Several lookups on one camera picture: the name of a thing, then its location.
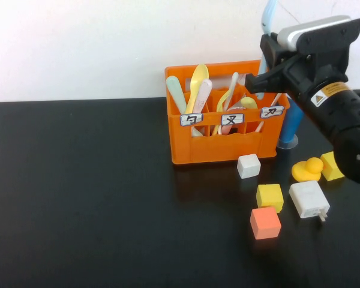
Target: white block with plug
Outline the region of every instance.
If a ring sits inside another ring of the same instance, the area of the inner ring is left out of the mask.
[[[257,176],[260,168],[261,164],[256,154],[239,157],[238,171],[241,179]]]
[[[329,203],[317,181],[301,182],[291,185],[289,194],[300,218],[319,216],[325,221]]]

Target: yellow cube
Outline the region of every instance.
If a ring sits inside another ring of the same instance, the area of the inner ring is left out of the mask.
[[[283,194],[279,184],[259,185],[256,193],[257,206],[275,208],[279,213],[284,204]]]
[[[333,151],[323,154],[320,159],[324,163],[322,173],[327,181],[344,177],[344,175],[340,172],[340,169],[337,167]]]

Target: orange crate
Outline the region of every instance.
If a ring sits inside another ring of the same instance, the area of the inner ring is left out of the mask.
[[[260,61],[232,62],[220,64],[207,64],[209,77],[232,76],[234,72],[239,74],[257,74]],[[176,76],[185,91],[185,82],[193,75],[196,65],[167,67],[165,70],[166,78]],[[202,121],[189,126],[181,125],[181,114],[167,89],[167,114],[169,125],[170,146],[172,152],[172,162],[175,164],[189,164],[202,162],[217,162],[227,160],[237,160],[242,155],[257,154],[259,158],[269,158],[276,156],[276,145],[280,135],[281,126],[284,121],[286,110],[289,108],[289,101],[283,94],[278,106],[283,106],[284,110],[280,116],[261,118],[262,108],[269,107],[276,94],[266,93],[262,100],[258,100],[255,95],[251,95],[247,89],[237,84],[233,92],[231,104],[235,104],[241,99],[244,93],[248,97],[255,99],[258,109],[242,109],[229,112],[216,112],[216,105],[221,96],[228,90],[228,87],[212,89],[207,103],[203,109]],[[190,93],[184,93],[185,100],[188,102]],[[226,114],[243,114],[244,122],[235,124],[232,128],[237,128],[238,132],[230,135],[210,136],[213,126],[221,124],[221,118]],[[254,132],[258,124],[264,121],[261,132]],[[206,136],[192,137],[191,127],[198,130],[204,128]]]

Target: blue pipe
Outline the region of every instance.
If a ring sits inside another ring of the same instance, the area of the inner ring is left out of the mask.
[[[279,137],[279,141],[283,143],[289,143],[293,140],[293,137],[299,128],[302,117],[304,116],[304,113],[299,108],[299,106],[297,106],[297,104],[292,99],[288,98],[288,100],[290,108],[287,110]]]

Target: warning label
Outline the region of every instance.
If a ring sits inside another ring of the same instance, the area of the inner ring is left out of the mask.
[[[341,91],[350,90],[344,82],[335,82],[329,85],[326,85],[324,88],[319,90],[316,94],[314,94],[311,98],[311,102],[319,107],[321,104],[325,102],[329,97],[339,93]]]
[[[319,107],[327,99],[328,97],[321,90],[319,90],[316,94],[313,95],[311,101],[316,107]]]
[[[345,85],[344,82],[335,82],[329,85],[326,85],[324,88],[322,88],[323,93],[330,97],[336,93],[339,93],[341,91],[350,90],[347,85]]]

